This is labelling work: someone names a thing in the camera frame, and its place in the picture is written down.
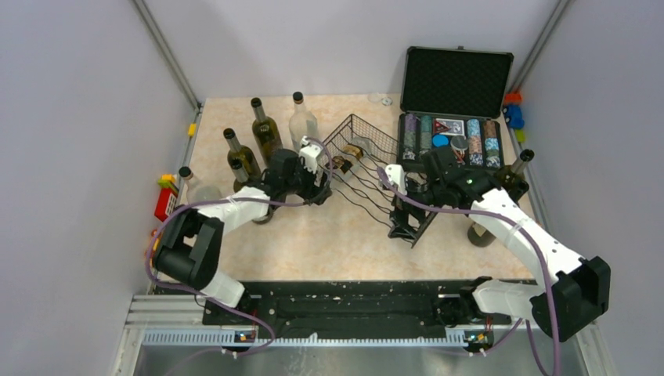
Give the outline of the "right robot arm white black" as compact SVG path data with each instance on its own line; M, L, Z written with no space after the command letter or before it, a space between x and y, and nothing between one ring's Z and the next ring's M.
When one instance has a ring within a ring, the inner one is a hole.
M393 215L415 208L463 214L491 233L535 278L534 284L479 277L459 301L460 315L479 323L489 314L535 322L550 338L565 342L608 311L611 268L599 256L584 258L525 214L494 174L461 168L450 149L424 155L427 189L412 197L400 164L377 173L394 194Z

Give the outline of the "black wire wine rack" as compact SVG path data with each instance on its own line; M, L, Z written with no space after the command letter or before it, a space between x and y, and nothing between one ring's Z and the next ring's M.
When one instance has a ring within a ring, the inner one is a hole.
M372 154L363 160L359 172L350 180L338 179L334 170L330 187L335 197L363 211L366 219L389 231L392 226L389 215L393 209L393 192L383 187L377 170L385 169L387 165L395 163L398 151L398 142L395 138L358 115L350 114L323 141L328 152L319 157L319 164L326 168L327 157L333 158L338 155L341 148L356 136L366 137L372 142Z

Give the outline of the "square clear liquor bottle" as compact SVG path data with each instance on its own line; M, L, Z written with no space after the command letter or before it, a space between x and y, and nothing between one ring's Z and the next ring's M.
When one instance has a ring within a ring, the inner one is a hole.
M359 172L364 159L372 154L372 142L362 136L356 136L341 148L338 155L333 156L335 176L340 180L350 180Z

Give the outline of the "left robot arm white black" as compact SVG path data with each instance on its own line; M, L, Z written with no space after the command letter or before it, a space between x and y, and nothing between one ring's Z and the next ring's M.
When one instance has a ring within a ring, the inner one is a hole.
M224 199L182 205L170 215L161 239L150 257L151 266L177 284L221 302L222 315L241 324L251 314L247 292L238 280L218 268L222 240L229 232L286 207L287 197L301 204L322 204L330 195L330 172L319 174L319 156L324 148L315 143L298 152L280 149L274 153L259 180Z

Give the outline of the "green wine bottle front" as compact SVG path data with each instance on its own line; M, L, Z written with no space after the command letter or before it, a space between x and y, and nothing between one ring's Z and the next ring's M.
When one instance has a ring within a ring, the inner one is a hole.
M239 158L232 157L229 162L229 166L235 177L233 182L233 190L235 193L238 193L249 182L250 176L248 175L243 162ZM253 219L252 222L257 225L264 225L270 222L272 217L273 211L269 209L266 215L258 219Z

